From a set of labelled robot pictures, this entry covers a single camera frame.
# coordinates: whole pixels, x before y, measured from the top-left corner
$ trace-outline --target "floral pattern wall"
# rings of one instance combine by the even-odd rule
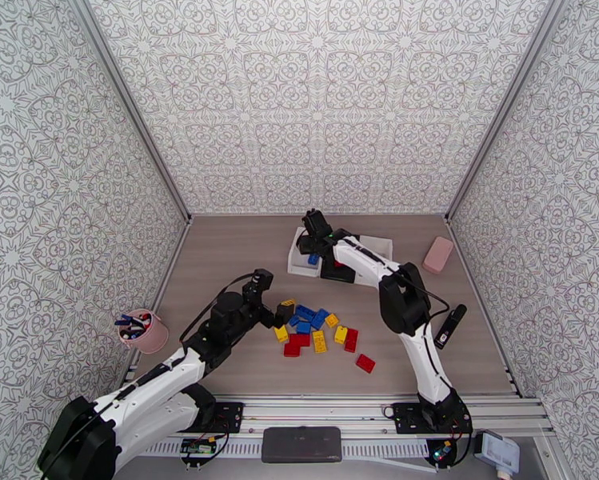
[[[572,0],[453,227],[525,394],[599,478],[599,0]]]
[[[0,0],[0,478],[116,386],[183,225],[66,0]]]
[[[445,213],[548,0],[90,0],[187,206]]]

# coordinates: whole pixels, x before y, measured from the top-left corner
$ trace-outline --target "black pad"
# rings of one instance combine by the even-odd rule
[[[337,463],[341,431],[334,426],[268,428],[262,445],[264,463]]]

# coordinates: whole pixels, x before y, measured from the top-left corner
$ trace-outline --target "gray floor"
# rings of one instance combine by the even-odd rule
[[[516,438],[521,447],[521,470],[514,480],[542,480],[547,478],[534,443],[530,438]],[[428,466],[423,460],[409,462]],[[242,480],[307,480],[316,478],[345,478],[345,480],[494,480],[495,469],[469,454],[464,462],[438,475],[411,472],[394,466],[369,462],[344,461],[328,465],[266,465],[259,460],[213,460],[200,471],[186,472],[183,463],[171,458],[135,458],[126,465],[115,480],[215,480],[240,478]]]
[[[448,236],[436,216],[329,217],[334,228],[393,239],[393,260],[420,265],[434,238]],[[197,217],[182,248],[159,314],[170,328],[166,347],[144,355],[138,372],[170,356],[178,336],[204,305],[238,275],[265,267],[274,273],[264,302],[270,307],[288,298],[313,309],[335,313],[345,326],[359,330],[356,354],[333,341],[325,327],[328,352],[304,349],[299,358],[282,356],[272,330],[256,326],[235,347],[232,356],[203,384],[215,394],[413,394],[417,383],[399,339],[379,314],[377,290],[341,282],[305,278],[286,272],[286,263],[300,216]],[[439,352],[445,372],[461,394],[511,394],[495,343],[456,253],[440,275],[421,271],[427,288],[451,306],[464,303],[468,313],[449,345]],[[438,328],[443,318],[433,322]],[[368,375],[354,365],[359,353],[377,362]]]

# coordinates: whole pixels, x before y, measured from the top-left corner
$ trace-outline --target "red lego brick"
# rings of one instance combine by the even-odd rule
[[[359,332],[354,328],[349,328],[345,336],[344,350],[353,354],[357,350],[357,338]]]
[[[301,355],[301,348],[299,345],[293,343],[286,343],[284,345],[284,357],[298,357]]]
[[[310,335],[292,333],[290,335],[290,344],[296,346],[310,346]]]
[[[357,361],[355,362],[357,367],[365,370],[369,374],[372,373],[375,363],[376,362],[372,358],[368,358],[364,354],[359,355]]]

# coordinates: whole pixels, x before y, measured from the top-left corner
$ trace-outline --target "plastic container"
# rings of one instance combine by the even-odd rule
[[[129,326],[119,326],[119,339],[128,348],[134,346],[143,354],[154,354],[155,352],[161,350],[168,342],[168,336],[170,333],[168,332],[166,325],[163,324],[162,319],[151,310],[132,310],[126,314],[134,318],[140,318],[144,313],[150,313],[153,317],[148,330],[146,330],[142,336],[126,340],[125,338],[122,338],[121,332],[123,330],[127,330]]]

